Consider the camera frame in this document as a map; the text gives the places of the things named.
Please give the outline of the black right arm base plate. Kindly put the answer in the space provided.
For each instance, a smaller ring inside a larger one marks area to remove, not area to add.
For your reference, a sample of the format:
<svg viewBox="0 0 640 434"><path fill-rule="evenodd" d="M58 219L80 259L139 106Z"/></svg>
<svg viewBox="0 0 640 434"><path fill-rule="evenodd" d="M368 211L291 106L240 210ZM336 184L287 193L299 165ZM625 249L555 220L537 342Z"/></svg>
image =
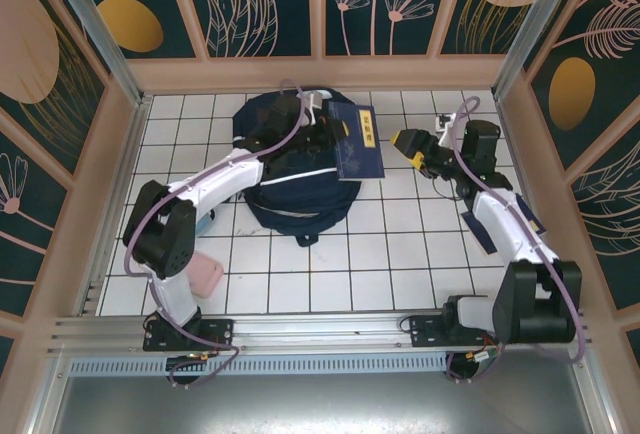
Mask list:
<svg viewBox="0 0 640 434"><path fill-rule="evenodd" d="M447 347L450 345L441 315L410 316L409 336L414 348Z"/></svg>

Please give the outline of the orange oval leaf wall panel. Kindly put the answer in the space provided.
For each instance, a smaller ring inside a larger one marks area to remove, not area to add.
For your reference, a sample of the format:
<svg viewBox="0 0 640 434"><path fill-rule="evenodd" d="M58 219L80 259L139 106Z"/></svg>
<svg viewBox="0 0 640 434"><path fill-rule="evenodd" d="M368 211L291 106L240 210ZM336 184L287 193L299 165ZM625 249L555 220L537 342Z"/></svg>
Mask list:
<svg viewBox="0 0 640 434"><path fill-rule="evenodd" d="M567 168L640 96L640 0L580 0L531 88Z"/></svg>

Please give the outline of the grey metal sheet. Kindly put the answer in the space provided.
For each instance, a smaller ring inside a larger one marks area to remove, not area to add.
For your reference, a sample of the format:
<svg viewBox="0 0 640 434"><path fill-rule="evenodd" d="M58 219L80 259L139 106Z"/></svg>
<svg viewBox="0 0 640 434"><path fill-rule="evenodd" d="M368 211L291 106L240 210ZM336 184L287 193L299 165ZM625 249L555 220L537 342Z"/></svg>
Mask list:
<svg viewBox="0 0 640 434"><path fill-rule="evenodd" d="M455 385L435 373L73 378L55 434L592 434L572 387Z"/></svg>

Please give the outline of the large pink circle wall panel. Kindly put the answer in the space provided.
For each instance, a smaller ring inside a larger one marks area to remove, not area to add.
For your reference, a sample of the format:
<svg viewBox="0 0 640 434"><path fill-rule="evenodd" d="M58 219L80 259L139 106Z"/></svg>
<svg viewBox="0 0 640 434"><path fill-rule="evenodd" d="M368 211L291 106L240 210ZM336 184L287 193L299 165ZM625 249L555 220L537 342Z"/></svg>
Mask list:
<svg viewBox="0 0 640 434"><path fill-rule="evenodd" d="M0 109L71 174L103 93L48 0L0 0Z"/></svg>

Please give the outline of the small pink flower wall panel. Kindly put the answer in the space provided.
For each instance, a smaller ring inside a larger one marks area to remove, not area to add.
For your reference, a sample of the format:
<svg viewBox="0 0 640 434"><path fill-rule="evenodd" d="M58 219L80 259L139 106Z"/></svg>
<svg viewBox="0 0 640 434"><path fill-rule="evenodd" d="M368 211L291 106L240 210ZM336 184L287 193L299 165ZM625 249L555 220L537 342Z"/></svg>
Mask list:
<svg viewBox="0 0 640 434"><path fill-rule="evenodd" d="M44 256L67 190L0 132L0 240Z"/></svg>

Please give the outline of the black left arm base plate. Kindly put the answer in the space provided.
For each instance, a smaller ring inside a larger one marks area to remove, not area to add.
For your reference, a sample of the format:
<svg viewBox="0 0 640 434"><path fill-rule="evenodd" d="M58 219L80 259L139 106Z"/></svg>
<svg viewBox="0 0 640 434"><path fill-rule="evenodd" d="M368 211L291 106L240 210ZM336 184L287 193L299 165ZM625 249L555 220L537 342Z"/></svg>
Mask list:
<svg viewBox="0 0 640 434"><path fill-rule="evenodd" d="M162 317L154 317L143 324L145 330L142 349L145 352L209 351L213 347L196 342L176 331ZM195 319L184 329L198 338L220 344L226 349L233 339L234 321L231 319Z"/></svg>

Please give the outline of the aluminium corner post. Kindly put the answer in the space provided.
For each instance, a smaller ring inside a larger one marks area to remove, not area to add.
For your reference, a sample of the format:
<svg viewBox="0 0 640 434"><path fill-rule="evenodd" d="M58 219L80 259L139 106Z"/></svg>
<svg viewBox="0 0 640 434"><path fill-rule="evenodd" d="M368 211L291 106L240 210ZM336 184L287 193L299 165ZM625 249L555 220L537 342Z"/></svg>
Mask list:
<svg viewBox="0 0 640 434"><path fill-rule="evenodd" d="M96 4L93 0L68 0L68 2L86 27L89 37L109 66L114 79L123 89L128 100L138 107L142 103L144 93L129 69L119 46L107 29Z"/></svg>
<svg viewBox="0 0 640 434"><path fill-rule="evenodd" d="M560 1L534 0L492 85L491 91L497 104L508 94Z"/></svg>

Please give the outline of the pink leaf outline wall panel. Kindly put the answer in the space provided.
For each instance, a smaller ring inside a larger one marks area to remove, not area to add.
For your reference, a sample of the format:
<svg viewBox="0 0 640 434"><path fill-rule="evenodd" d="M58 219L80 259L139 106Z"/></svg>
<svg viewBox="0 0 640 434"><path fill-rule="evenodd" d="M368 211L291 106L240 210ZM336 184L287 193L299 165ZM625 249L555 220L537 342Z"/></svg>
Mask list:
<svg viewBox="0 0 640 434"><path fill-rule="evenodd" d="M572 191L598 255L640 252L640 143L580 175Z"/></svg>

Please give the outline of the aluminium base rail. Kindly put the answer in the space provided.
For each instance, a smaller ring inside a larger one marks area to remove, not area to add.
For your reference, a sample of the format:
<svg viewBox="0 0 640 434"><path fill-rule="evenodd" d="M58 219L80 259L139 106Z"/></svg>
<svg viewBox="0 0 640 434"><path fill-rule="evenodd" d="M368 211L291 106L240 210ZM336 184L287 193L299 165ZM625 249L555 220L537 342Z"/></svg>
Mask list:
<svg viewBox="0 0 640 434"><path fill-rule="evenodd" d="M231 315L233 345L245 355L407 352L405 312ZM66 356L141 355L143 316L59 318L46 353Z"/></svg>

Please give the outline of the orange circle leaf wall panel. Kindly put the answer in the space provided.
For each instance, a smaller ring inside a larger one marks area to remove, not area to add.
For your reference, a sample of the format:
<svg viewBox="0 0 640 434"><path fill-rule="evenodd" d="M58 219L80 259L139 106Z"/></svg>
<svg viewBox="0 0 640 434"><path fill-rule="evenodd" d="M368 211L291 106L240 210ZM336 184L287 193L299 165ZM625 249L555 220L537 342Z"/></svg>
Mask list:
<svg viewBox="0 0 640 434"><path fill-rule="evenodd" d="M309 0L192 0L211 58L312 54Z"/></svg>

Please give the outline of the pink pencil case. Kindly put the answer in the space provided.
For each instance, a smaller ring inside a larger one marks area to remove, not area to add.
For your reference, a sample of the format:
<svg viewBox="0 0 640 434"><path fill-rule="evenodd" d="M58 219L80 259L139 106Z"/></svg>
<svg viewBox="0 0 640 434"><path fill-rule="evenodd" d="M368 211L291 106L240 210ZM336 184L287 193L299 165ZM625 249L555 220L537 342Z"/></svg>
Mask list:
<svg viewBox="0 0 640 434"><path fill-rule="evenodd" d="M223 265L201 252L195 251L186 266L189 286L194 296L209 298L224 274Z"/></svg>

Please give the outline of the aluminium side rail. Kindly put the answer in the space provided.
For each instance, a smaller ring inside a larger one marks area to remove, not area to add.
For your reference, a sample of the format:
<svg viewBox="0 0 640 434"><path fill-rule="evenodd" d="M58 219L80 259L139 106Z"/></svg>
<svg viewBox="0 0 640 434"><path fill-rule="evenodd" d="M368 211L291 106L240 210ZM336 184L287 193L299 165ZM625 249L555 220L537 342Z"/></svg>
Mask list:
<svg viewBox="0 0 640 434"><path fill-rule="evenodd" d="M121 152L115 165L111 186L103 205L98 229L80 283L72 314L73 317L81 317L83 315L85 303L92 286L94 284L100 284L108 274L109 260L111 259L119 228L120 216L124 209L128 186L133 172L133 164L136 161L151 101L151 96L142 95L142 98L132 111Z"/></svg>

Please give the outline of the navy blue backpack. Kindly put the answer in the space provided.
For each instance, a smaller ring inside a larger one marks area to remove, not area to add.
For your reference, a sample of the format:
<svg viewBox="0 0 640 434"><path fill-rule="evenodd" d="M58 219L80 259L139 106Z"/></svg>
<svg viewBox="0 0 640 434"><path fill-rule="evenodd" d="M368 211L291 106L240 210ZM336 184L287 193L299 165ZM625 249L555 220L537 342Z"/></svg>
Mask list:
<svg viewBox="0 0 640 434"><path fill-rule="evenodd" d="M289 90L258 96L297 94ZM232 127L235 148L238 111ZM339 179L334 146L320 152L278 150L259 160L264 163L262 178L242 191L244 200L261 226L293 236L301 247L313 245L320 233L344 219L360 193L359 181Z"/></svg>

